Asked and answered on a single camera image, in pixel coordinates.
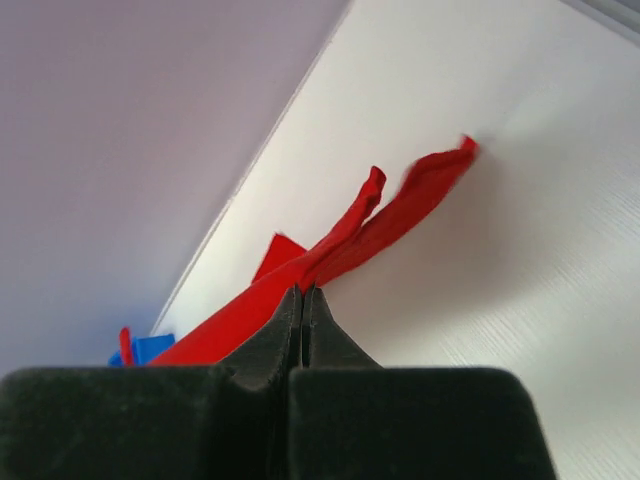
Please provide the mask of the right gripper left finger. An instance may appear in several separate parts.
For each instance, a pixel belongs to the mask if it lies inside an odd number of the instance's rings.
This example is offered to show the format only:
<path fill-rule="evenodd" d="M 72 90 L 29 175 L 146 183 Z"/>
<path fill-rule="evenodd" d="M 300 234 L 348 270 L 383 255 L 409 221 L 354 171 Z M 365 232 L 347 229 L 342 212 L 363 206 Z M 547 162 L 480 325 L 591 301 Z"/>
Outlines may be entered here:
<path fill-rule="evenodd" d="M 1 382 L 5 479 L 283 479 L 303 296 L 212 365 L 32 368 Z"/>

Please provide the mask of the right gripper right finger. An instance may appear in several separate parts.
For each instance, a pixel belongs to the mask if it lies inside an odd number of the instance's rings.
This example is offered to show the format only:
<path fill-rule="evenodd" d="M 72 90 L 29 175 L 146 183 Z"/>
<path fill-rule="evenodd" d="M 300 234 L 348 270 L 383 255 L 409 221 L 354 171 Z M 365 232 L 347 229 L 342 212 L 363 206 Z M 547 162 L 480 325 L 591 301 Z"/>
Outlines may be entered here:
<path fill-rule="evenodd" d="M 384 368 L 304 298 L 301 364 L 288 381 L 293 479 L 552 479 L 534 404 L 512 373 Z"/>

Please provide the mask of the red t shirt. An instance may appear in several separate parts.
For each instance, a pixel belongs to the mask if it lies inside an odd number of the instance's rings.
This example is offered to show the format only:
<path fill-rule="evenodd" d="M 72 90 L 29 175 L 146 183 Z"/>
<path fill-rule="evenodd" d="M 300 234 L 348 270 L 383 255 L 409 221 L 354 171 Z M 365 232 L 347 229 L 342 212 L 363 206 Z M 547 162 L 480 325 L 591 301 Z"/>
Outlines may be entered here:
<path fill-rule="evenodd" d="M 305 249 L 273 236 L 251 284 L 176 344 L 152 366 L 203 365 L 222 360 L 262 328 L 291 287 L 307 291 L 354 270 L 424 220 L 469 170 L 478 144 L 464 137 L 449 151 L 415 161 L 388 204 L 380 203 L 384 172 L 372 167 L 358 195 L 332 229 Z"/>

